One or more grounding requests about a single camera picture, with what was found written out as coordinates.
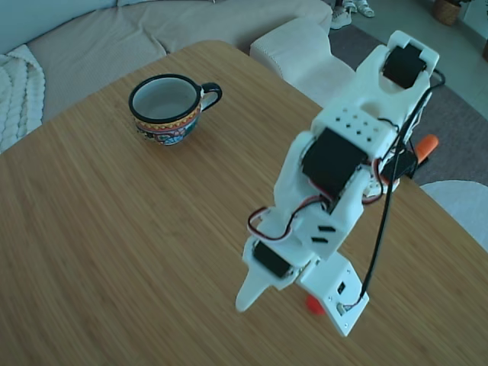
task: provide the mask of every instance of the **bamboo table surface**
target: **bamboo table surface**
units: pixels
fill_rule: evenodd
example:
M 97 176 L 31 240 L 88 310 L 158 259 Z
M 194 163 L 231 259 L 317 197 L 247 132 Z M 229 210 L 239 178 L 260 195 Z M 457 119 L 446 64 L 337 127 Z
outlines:
M 223 99 L 172 147 L 131 89 L 175 72 Z M 198 43 L 89 96 L 0 156 L 0 365 L 487 365 L 488 255 L 408 179 L 348 338 L 298 286 L 234 308 L 249 213 L 272 204 L 319 106 L 225 43 Z M 361 277 L 383 204 L 341 248 Z

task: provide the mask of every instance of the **couch cushion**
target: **couch cushion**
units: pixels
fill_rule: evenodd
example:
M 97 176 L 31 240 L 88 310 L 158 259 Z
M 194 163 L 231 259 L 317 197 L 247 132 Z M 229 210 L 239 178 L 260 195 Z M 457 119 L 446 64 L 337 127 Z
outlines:
M 166 53 L 122 8 L 94 11 L 28 46 L 46 75 L 43 120 Z
M 116 0 L 0 0 L 0 53 L 20 46 L 58 25 Z
M 332 9 L 321 0 L 162 1 L 131 5 L 134 24 L 175 52 L 200 40 L 223 40 L 241 50 L 272 29 L 305 17 L 329 24 Z

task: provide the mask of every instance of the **colorful mug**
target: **colorful mug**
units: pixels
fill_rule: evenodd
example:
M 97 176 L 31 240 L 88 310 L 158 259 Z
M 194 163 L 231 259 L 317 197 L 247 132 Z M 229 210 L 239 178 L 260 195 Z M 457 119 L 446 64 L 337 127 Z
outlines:
M 130 93 L 129 108 L 139 132 L 168 146 L 188 136 L 201 112 L 221 98 L 222 89 L 214 82 L 198 85 L 183 75 L 164 74 L 138 84 Z

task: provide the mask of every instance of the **gray rug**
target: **gray rug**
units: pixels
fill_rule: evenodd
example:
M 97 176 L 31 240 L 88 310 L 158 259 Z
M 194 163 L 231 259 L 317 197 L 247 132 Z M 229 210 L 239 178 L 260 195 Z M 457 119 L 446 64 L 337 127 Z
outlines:
M 329 38 L 334 56 L 353 69 L 380 44 L 352 25 L 331 30 Z M 435 91 L 413 133 L 413 142 L 430 133 L 440 144 L 416 173 L 418 184 L 459 179 L 488 185 L 488 121 L 448 87 Z

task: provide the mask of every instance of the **white knit blanket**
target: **white knit blanket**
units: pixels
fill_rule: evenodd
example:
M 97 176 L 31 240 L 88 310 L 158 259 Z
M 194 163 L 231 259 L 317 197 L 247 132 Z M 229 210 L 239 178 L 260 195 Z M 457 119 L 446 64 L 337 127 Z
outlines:
M 41 125 L 44 72 L 22 45 L 0 55 L 0 153 Z

